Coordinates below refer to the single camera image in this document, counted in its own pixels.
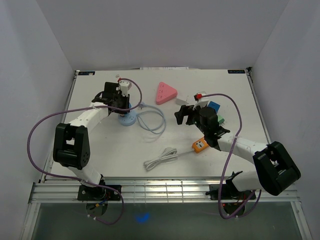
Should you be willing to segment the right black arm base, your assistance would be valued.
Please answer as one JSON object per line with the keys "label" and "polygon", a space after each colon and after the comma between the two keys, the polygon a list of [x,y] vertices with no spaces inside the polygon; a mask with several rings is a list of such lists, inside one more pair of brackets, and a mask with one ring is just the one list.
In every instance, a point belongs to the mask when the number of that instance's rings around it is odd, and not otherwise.
{"label": "right black arm base", "polygon": [[[210,184],[209,191],[205,193],[206,196],[210,196],[211,200],[218,200],[220,185],[219,184]],[[221,200],[235,200],[235,201],[244,201],[252,193],[251,190],[238,191],[232,190],[228,185],[223,184],[221,190]]]}

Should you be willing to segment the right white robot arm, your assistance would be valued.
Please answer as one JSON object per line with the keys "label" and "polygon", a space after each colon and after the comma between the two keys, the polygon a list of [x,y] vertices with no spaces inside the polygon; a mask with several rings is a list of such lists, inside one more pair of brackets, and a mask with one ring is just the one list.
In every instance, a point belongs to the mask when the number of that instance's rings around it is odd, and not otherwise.
{"label": "right white robot arm", "polygon": [[187,117],[186,124],[195,125],[209,147],[229,152],[254,165],[254,171],[232,173],[223,184],[222,189],[232,199],[253,190],[265,190],[278,196],[301,178],[300,170],[282,143],[259,143],[234,136],[219,125],[218,116],[211,107],[183,105],[174,116],[178,125]]}

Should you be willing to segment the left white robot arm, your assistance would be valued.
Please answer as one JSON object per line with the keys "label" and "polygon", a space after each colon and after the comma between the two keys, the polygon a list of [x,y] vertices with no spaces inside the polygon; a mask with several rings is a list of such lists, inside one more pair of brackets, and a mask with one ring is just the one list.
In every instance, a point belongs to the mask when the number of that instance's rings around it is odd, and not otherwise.
{"label": "left white robot arm", "polygon": [[88,193],[95,200],[100,200],[106,195],[106,187],[100,184],[103,176],[89,163],[89,133],[111,113],[128,113],[131,87],[132,83],[128,80],[106,82],[104,90],[93,98],[89,109],[69,123],[58,124],[55,129],[53,160],[72,171],[85,186],[88,186]]}

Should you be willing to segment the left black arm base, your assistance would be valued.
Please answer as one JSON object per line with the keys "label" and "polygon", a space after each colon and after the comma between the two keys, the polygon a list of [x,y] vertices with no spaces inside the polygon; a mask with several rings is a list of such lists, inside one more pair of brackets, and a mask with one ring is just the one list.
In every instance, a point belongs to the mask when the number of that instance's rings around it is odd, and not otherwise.
{"label": "left black arm base", "polygon": [[77,194],[78,201],[120,201],[120,195],[114,190],[101,188],[101,187],[89,187],[80,185]]}

